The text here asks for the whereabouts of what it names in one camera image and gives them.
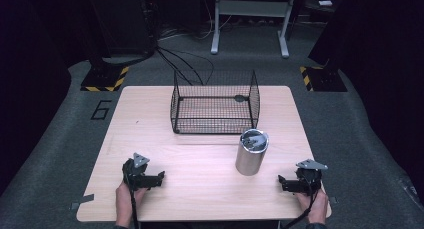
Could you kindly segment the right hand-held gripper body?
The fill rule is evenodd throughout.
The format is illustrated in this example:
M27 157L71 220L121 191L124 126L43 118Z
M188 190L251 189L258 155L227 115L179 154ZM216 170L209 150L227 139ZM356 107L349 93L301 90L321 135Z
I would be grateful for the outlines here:
M298 169L295 171L299 186L296 189L298 193L314 194L321 188L322 172L328 169L328 166L312 159L306 159L296 164Z

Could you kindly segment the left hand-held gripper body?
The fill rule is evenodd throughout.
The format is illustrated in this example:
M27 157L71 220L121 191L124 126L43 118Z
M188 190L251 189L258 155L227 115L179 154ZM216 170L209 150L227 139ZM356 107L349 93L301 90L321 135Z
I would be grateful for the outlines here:
M146 176L149 159L134 153L122 166L124 183L133 191L140 188L151 188L156 186L155 176Z

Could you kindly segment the white metal stand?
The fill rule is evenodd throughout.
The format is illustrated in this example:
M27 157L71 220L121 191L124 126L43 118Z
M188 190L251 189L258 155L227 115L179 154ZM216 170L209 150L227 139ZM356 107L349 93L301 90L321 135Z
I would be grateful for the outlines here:
M214 33L210 52L216 55L219 51L220 41L220 16L254 16L254 17L274 17L283 18L281 29L277 32L280 53L284 59L289 57L286 32L292 13L294 0L283 2L265 1L243 1L243 0L215 0L214 9Z

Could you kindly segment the black base with yellow stripes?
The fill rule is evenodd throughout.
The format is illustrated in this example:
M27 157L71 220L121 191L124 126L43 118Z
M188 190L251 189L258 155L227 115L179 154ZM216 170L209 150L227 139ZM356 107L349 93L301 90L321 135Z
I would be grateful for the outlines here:
M328 72L322 67L301 66L300 72L306 89L310 92L346 92L338 72Z
M80 90L90 92L117 91L123 84L128 71L128 67L112 67L103 72L90 69L81 83Z

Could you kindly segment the black cabinet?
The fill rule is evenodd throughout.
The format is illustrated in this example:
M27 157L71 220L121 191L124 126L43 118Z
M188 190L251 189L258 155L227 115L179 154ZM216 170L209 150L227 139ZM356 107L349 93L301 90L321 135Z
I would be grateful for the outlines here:
M154 16L147 0L91 0L112 56L147 56L154 51Z

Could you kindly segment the person's left hand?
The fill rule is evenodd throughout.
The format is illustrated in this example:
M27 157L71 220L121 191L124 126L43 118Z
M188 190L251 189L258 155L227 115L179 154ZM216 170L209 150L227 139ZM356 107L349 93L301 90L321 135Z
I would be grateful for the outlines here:
M139 208L142 203L146 188L141 188L130 194L128 186L122 182L116 189L116 221L117 220L132 220L132 203L131 199L135 199L136 208Z

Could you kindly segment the person's right hand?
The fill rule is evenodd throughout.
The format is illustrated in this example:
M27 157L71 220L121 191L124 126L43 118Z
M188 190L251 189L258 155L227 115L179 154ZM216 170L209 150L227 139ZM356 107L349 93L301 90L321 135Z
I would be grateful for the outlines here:
M328 196L322 189L319 189L314 195L313 203L310 203L311 196L307 196L306 194L295 193L295 196L302 210L310 209L306 216L309 224L326 224Z

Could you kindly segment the grey tape strip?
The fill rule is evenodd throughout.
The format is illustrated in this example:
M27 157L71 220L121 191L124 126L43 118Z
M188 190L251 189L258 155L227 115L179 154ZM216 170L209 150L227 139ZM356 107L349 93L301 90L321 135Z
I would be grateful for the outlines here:
M86 202L90 202L94 200L94 195L93 194L89 194L89 195L85 195L83 197L81 197L79 200L72 202L69 206L69 209L71 211L75 211L77 210L81 204L86 203Z

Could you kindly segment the silver metal cylinder canister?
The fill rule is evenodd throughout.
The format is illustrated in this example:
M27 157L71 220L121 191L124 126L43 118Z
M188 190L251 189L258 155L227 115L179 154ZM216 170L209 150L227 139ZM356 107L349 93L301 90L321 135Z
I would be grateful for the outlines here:
M259 172L269 145L267 133L249 129L241 134L235 167L244 176L253 176Z

